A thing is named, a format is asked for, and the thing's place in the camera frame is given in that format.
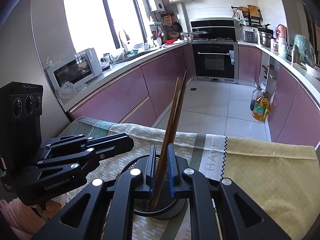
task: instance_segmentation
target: white water heater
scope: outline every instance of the white water heater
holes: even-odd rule
[[[152,12],[164,12],[162,0],[148,0]]]

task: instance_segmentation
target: countertop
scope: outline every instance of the countertop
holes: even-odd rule
[[[304,70],[298,66],[292,66],[291,62],[280,58],[277,53],[271,52],[270,48],[260,46],[256,43],[249,43],[238,41],[238,45],[253,46],[261,49],[265,53],[269,54],[276,61],[278,61],[283,67],[285,67],[296,79],[309,91],[310,95],[313,97],[315,102],[320,108],[320,81],[314,78],[307,70]]]
[[[166,48],[162,49],[156,49],[154,51],[151,51],[148,54],[142,55],[141,57],[135,58],[131,61],[119,63],[112,65],[109,69],[104,70],[99,76],[93,78],[92,80],[88,81],[87,89],[83,90],[82,92],[78,93],[74,98],[72,98],[67,103],[63,104],[61,100],[59,100],[63,110],[65,112],[69,111],[73,106],[75,106],[77,103],[79,103],[81,100],[83,100],[85,97],[90,95],[92,92],[97,90],[99,87],[103,86],[104,84],[108,83],[112,79],[116,78],[117,76],[120,76],[124,72],[142,64],[145,61],[148,61],[154,57],[157,57],[161,54],[164,54],[170,50],[179,48],[183,45],[186,45],[187,42],[179,43],[179,44],[172,44],[167,45]]]

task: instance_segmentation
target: wooden cutting board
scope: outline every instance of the wooden cutting board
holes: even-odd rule
[[[260,13],[258,11],[258,7],[257,6],[248,5],[248,8],[249,8],[250,16],[259,17],[260,18]]]

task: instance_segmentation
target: green label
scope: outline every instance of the green label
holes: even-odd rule
[[[253,113],[259,117],[263,117],[266,111],[265,107],[259,106],[257,103],[254,104]]]

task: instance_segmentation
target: black oven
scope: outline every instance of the black oven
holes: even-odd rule
[[[238,46],[235,42],[196,41],[192,48],[196,80],[238,82]]]

